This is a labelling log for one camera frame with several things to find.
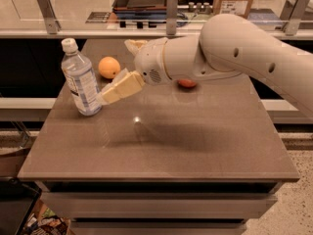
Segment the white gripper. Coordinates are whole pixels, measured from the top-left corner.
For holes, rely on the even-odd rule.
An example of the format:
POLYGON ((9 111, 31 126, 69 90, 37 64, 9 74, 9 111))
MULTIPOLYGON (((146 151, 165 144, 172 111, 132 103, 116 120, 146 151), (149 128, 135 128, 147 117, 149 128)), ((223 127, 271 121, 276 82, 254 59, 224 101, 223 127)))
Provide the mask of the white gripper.
POLYGON ((135 56, 135 70, 123 69, 112 82, 101 89, 97 94, 97 101, 102 105, 109 105, 140 92, 145 82, 150 85, 169 83, 170 78, 163 63, 166 42, 166 37, 150 41, 125 40, 127 50, 135 56))

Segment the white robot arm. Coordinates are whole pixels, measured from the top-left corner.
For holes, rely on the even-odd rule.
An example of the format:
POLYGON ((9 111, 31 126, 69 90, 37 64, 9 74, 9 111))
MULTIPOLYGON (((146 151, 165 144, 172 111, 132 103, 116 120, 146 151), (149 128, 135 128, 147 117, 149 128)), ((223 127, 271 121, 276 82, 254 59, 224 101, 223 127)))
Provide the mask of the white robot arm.
POLYGON ((97 95, 108 105, 142 90, 146 84, 174 80, 218 81, 242 73, 260 81, 308 118, 313 117, 313 54, 292 47, 230 14, 210 18, 198 35, 126 41, 135 70, 122 70, 97 95))

